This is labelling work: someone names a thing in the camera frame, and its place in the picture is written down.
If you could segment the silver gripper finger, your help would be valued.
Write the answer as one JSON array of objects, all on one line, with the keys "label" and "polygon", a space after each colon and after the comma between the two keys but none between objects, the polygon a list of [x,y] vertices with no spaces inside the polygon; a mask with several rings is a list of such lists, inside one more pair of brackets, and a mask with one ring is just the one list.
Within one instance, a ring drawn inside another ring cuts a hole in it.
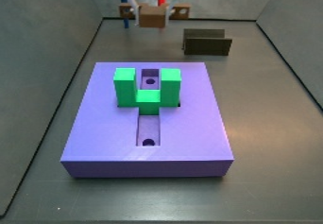
[{"label": "silver gripper finger", "polygon": [[129,0],[129,4],[130,4],[130,7],[132,7],[132,9],[133,9],[133,16],[134,16],[134,25],[136,26],[138,26],[138,8],[140,8],[140,6],[138,6],[138,4],[137,4],[137,2],[136,2],[136,0]]},{"label": "silver gripper finger", "polygon": [[165,13],[165,15],[166,15],[166,17],[165,17],[165,19],[166,19],[166,21],[169,20],[169,18],[170,18],[170,16],[172,16],[172,11],[173,11],[173,2],[170,2],[166,6],[165,6],[165,9],[166,9],[166,13]]}]

